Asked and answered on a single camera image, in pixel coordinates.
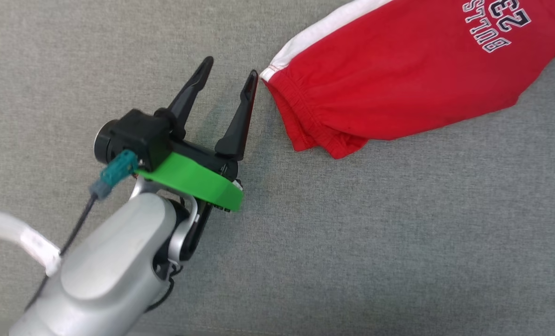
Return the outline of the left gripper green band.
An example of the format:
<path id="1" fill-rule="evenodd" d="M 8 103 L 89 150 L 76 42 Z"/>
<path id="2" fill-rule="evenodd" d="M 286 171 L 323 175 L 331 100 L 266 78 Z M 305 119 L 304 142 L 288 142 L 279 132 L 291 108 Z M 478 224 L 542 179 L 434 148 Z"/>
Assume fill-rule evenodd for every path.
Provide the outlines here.
<path id="1" fill-rule="evenodd" d="M 213 64 L 212 56 L 205 57 L 171 104 L 154 113 L 155 117 L 167 119 L 171 140 L 184 140 L 186 121 Z M 245 155 L 258 81 L 258 72 L 251 70 L 240 91 L 239 106 L 215 151 L 188 141 L 172 142 L 172 153 L 155 171 L 139 169 L 137 175 L 226 211 L 241 210 L 243 191 L 238 184 L 238 162 Z"/>

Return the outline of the red shorts with white panels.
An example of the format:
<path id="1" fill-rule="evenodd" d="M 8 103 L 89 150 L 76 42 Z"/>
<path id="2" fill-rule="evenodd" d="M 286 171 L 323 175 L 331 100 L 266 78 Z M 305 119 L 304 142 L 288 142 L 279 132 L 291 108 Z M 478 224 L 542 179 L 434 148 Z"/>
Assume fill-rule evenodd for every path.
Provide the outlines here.
<path id="1" fill-rule="evenodd" d="M 555 0 L 352 0 L 260 77 L 296 151 L 334 159 L 510 108 L 555 58 Z"/>

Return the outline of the grey fabric sofa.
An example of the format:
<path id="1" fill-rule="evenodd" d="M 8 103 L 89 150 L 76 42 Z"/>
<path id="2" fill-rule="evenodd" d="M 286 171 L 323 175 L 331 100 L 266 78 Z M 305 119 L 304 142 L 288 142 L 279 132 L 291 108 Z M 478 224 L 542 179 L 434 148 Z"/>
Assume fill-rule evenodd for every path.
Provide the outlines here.
<path id="1" fill-rule="evenodd" d="M 0 210 L 62 246 L 93 142 L 215 64 L 213 147 L 250 70 L 346 0 L 0 0 Z M 241 212 L 215 209 L 140 328 L 225 336 L 555 336 L 555 60 L 518 104 L 343 160 L 292 149 L 259 85 Z"/>

